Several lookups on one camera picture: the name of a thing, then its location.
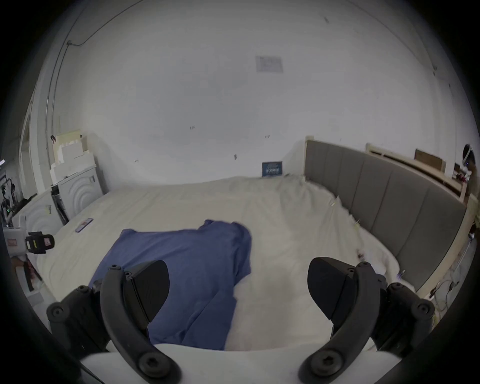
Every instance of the white bedsheet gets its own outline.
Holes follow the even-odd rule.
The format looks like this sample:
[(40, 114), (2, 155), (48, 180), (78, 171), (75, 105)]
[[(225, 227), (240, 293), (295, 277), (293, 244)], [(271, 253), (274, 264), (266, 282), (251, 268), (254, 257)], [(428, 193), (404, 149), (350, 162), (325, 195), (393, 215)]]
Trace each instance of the white bedsheet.
[[(75, 228), (88, 217), (93, 222), (76, 233)], [(39, 271), (61, 300), (89, 283), (123, 229), (197, 228), (206, 219), (237, 221), (252, 235), (252, 273), (235, 287), (238, 302), (227, 350), (329, 339), (331, 323), (307, 288), (308, 266), (314, 257), (356, 265), (358, 253), (363, 253), (389, 283), (397, 281), (399, 266), (393, 255), (356, 224), (329, 191), (294, 176), (111, 192), (58, 232), (55, 248), (38, 258)]]

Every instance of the headboard panel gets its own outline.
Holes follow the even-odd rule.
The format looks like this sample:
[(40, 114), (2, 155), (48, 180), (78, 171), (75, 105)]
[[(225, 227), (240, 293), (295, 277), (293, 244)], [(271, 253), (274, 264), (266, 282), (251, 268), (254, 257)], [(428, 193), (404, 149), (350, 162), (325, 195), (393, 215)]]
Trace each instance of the headboard panel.
[(340, 197), (416, 289), (445, 257), (466, 211), (452, 192), (417, 171), (333, 144), (307, 141), (305, 177)]

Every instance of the wooden board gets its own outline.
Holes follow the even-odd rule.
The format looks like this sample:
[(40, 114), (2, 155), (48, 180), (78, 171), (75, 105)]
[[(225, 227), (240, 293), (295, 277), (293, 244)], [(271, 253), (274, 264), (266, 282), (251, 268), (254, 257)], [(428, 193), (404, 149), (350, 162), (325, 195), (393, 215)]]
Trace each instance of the wooden board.
[(418, 148), (415, 150), (414, 159), (422, 162), (432, 168), (439, 170), (442, 173), (445, 173), (446, 163), (437, 156), (431, 155), (429, 153), (423, 152)]
[(387, 151), (386, 149), (376, 147), (371, 143), (367, 143), (365, 150), (367, 153), (370, 153), (371, 155), (386, 157), (388, 159), (391, 159), (393, 161), (405, 164), (413, 169), (416, 169), (417, 171), (443, 184), (445, 187), (453, 191), (456, 194), (456, 196), (459, 198), (459, 200), (463, 201), (463, 198), (460, 198), (460, 195), (462, 194), (462, 189), (463, 189), (462, 184), (454, 180), (453, 178), (447, 177), (441, 171), (433, 167), (430, 167), (422, 163), (421, 161), (397, 154), (395, 152)]

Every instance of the label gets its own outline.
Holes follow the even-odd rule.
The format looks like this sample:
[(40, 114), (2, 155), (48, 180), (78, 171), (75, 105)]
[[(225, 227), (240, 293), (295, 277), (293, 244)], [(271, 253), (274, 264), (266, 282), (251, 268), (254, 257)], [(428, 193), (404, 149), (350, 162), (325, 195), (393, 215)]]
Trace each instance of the label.
[(274, 161), (270, 163), (262, 163), (262, 177), (279, 176), (282, 174), (282, 162)]

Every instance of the white box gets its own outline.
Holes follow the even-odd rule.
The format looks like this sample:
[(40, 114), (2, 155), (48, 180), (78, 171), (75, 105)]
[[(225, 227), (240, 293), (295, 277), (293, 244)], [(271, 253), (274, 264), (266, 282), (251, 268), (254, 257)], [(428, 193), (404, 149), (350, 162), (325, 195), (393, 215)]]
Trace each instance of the white box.
[(83, 155), (84, 150), (82, 148), (82, 142), (72, 141), (67, 144), (60, 145), (57, 157), (59, 163), (66, 163), (69, 160), (73, 160), (78, 156)]
[(50, 176), (52, 177), (52, 184), (57, 184), (64, 178), (80, 172), (88, 167), (95, 165), (93, 154), (90, 151), (85, 151), (83, 155), (75, 157), (65, 163), (52, 164), (50, 169)]

